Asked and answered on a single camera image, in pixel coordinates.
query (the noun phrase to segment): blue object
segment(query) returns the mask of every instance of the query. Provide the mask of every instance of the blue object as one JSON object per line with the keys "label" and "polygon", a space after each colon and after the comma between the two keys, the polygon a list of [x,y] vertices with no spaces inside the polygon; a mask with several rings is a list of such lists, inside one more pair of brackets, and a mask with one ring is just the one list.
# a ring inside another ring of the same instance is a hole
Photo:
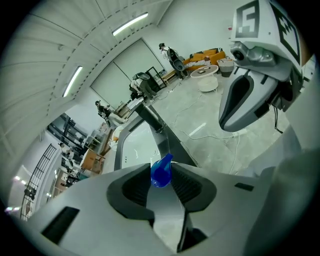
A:
{"label": "blue object", "polygon": [[166,156],[155,162],[151,167],[151,183],[156,188],[164,188],[171,181],[171,160],[174,156],[166,154]]}

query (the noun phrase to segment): fluorescent light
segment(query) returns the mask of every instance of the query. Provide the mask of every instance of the fluorescent light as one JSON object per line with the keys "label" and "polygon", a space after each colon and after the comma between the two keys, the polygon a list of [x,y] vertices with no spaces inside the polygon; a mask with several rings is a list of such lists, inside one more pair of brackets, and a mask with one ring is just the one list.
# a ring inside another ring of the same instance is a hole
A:
{"label": "fluorescent light", "polygon": [[147,17],[148,16],[148,13],[145,12],[141,15],[139,15],[138,17],[135,17],[131,20],[129,20],[128,22],[124,23],[123,25],[121,25],[120,27],[118,27],[116,30],[114,30],[112,32],[112,34],[115,36],[117,34],[119,34],[122,30],[126,29],[127,27],[131,26],[133,23],[136,23],[137,21],[140,21],[142,20],[143,18]]}
{"label": "fluorescent light", "polygon": [[74,84],[74,82],[75,82],[77,76],[79,75],[80,71],[82,70],[82,68],[83,68],[82,66],[78,66],[76,68],[76,70],[75,70],[75,72],[74,72],[74,74],[73,74],[68,86],[66,87],[66,89],[64,91],[63,97],[66,97],[68,95],[68,93],[69,93],[69,91],[71,89],[71,86]]}

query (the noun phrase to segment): metal rack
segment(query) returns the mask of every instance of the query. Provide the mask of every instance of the metal rack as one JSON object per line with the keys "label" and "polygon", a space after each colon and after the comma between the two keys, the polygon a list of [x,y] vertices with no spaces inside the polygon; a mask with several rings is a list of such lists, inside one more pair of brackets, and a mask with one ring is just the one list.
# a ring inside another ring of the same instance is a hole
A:
{"label": "metal rack", "polygon": [[35,196],[37,194],[39,183],[42,179],[42,176],[47,169],[48,163],[50,162],[52,156],[56,152],[56,148],[50,144],[42,157],[40,158],[38,164],[36,165],[29,182],[27,183],[24,196],[22,200],[20,219],[27,221],[32,215],[32,209],[34,206]]}

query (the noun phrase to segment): concrete floor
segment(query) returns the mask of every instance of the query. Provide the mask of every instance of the concrete floor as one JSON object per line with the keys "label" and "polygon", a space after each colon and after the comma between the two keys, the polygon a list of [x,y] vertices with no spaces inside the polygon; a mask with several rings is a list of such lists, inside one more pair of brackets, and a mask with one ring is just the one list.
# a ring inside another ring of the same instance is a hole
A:
{"label": "concrete floor", "polygon": [[[274,129],[275,114],[273,109],[270,109],[258,121],[247,126],[245,134],[233,138],[225,138],[231,136],[232,133],[222,130],[218,119],[220,101],[227,78],[222,77],[220,74],[215,74],[215,76],[219,83],[217,92],[198,91],[198,80],[191,77],[184,79],[181,83],[174,78],[170,80],[168,87],[158,92],[159,97],[152,106],[183,142],[186,151],[196,160],[201,168],[230,173],[236,152],[236,159],[231,172],[235,174],[239,170],[248,167],[249,163],[271,146],[281,134]],[[186,110],[179,113],[176,119],[178,112],[183,109]],[[129,122],[136,116],[136,113],[134,113],[130,117]],[[204,123],[205,126],[191,135],[192,138],[211,135],[225,139],[213,137],[191,139],[182,132],[190,134]],[[289,122],[285,114],[279,111],[278,128],[284,131],[288,125]],[[106,154],[103,174],[114,170],[115,155],[116,152],[112,150]]]}

